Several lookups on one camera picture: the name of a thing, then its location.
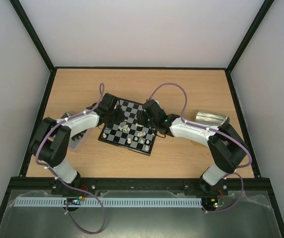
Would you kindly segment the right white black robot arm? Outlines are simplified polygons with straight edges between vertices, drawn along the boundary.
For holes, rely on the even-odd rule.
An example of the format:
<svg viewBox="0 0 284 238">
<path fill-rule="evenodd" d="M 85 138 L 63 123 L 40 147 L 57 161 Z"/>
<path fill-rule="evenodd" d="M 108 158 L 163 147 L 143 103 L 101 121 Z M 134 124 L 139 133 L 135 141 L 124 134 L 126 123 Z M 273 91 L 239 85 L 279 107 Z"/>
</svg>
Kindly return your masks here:
<svg viewBox="0 0 284 238">
<path fill-rule="evenodd" d="M 150 126 L 164 136 L 186 138 L 209 148 L 213 163 L 199 182 L 199 188 L 205 194 L 215 191 L 220 180 L 235 172 L 249 153 L 245 142 L 227 121 L 221 125 L 187 121 L 176 114 L 167 115 L 153 99 L 142 105 L 137 119 L 138 124 Z"/>
</svg>

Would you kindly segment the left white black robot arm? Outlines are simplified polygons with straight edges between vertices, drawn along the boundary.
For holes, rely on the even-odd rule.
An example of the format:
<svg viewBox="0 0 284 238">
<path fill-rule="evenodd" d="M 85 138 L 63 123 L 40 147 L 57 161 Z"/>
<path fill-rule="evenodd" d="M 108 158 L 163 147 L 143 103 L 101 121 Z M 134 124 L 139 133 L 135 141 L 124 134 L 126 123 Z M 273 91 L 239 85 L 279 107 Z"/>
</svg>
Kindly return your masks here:
<svg viewBox="0 0 284 238">
<path fill-rule="evenodd" d="M 78 114 L 62 119 L 43 119 L 29 144 L 29 151 L 36 164 L 44 166 L 69 189 L 79 191 L 73 182 L 80 178 L 80 174 L 67 160 L 70 139 L 101 124 L 113 125 L 123 119 L 119 98 L 106 93 L 97 103 Z"/>
</svg>

